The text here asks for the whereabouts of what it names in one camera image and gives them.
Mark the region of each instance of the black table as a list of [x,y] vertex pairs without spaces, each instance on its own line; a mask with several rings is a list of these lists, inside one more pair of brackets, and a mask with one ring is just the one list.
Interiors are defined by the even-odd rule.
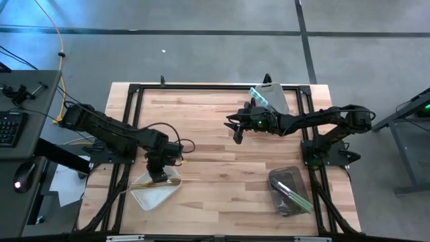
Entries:
[[[25,100],[21,104],[24,110],[13,110],[28,113],[26,125],[16,147],[0,148],[0,238],[19,237],[26,224],[34,224],[42,199],[40,182],[43,181],[48,161],[67,166],[80,173],[89,173],[88,161],[40,138],[46,120],[43,114],[49,111],[60,76],[60,71],[0,73],[0,83],[11,86],[14,90],[17,90],[20,85],[25,85],[31,93],[39,87],[39,82],[48,86],[36,94],[36,99]],[[12,108],[16,106],[0,92],[0,111],[8,111]],[[18,166],[29,160],[36,163],[33,185],[28,192],[17,194],[13,191],[13,176]]]

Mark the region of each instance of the wooden tabletop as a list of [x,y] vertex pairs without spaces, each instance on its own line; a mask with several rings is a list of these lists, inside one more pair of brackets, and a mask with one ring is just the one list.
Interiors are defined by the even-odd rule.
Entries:
[[[112,83],[105,113],[122,120],[129,83]],[[314,109],[332,106],[327,85],[311,85]],[[298,114],[296,94],[285,91],[293,115]],[[188,162],[177,171],[183,178],[181,188],[152,211],[144,211],[127,194],[121,233],[179,235],[317,235],[315,214],[288,218],[275,212],[267,176],[270,170],[296,166],[300,169],[309,198],[309,175],[302,164],[302,132],[279,137],[262,132],[245,132],[243,143],[236,145],[233,132],[223,125],[250,100],[247,91],[238,90],[145,90],[139,127],[154,122],[168,122],[181,138],[192,139],[196,150],[184,154]],[[155,126],[176,140],[166,126]],[[321,134],[333,126],[319,126]],[[185,150],[191,145],[185,143]],[[144,151],[138,151],[130,172],[129,184],[145,171]],[[112,165],[100,165],[88,179],[79,215],[84,227],[105,202]],[[350,225],[360,230],[351,185],[345,171],[327,167],[333,203]],[[113,224],[113,206],[110,227]],[[329,228],[327,210],[322,205],[325,227]]]

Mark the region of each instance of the computer mouse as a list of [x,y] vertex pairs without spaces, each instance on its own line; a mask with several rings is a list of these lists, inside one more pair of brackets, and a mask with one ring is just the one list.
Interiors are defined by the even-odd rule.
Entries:
[[34,170],[36,164],[32,161],[22,163],[13,177],[13,189],[17,193],[27,192],[33,184]]

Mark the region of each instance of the gray floor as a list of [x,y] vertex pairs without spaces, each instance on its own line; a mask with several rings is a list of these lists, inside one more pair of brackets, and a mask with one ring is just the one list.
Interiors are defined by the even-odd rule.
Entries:
[[[40,2],[58,26],[70,28],[299,30],[294,0]],[[302,6],[308,31],[430,31],[426,0],[302,0]],[[50,27],[28,0],[9,1],[0,13],[0,24]],[[63,38],[68,92],[98,110],[105,108],[111,82],[158,81],[160,75],[167,81],[260,82],[270,73],[281,83],[309,83],[302,42],[295,36]],[[377,113],[376,121],[429,87],[430,38],[310,38],[309,42],[316,79],[329,85],[333,104],[366,106]],[[56,34],[2,33],[0,44],[40,69],[58,68]],[[0,61],[12,69],[27,69],[6,56]],[[50,115],[56,116],[59,107],[56,96]],[[404,125],[405,134],[427,138],[414,126]],[[54,143],[78,138],[50,121],[42,136]],[[350,149],[362,155],[350,172],[363,232],[428,241],[430,192],[394,196],[393,189],[409,185],[409,180],[389,130],[348,141]]]

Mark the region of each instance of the keyboard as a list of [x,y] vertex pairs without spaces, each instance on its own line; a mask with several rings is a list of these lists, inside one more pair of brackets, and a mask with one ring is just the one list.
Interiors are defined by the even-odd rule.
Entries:
[[0,112],[0,148],[16,146],[27,116],[23,112]]

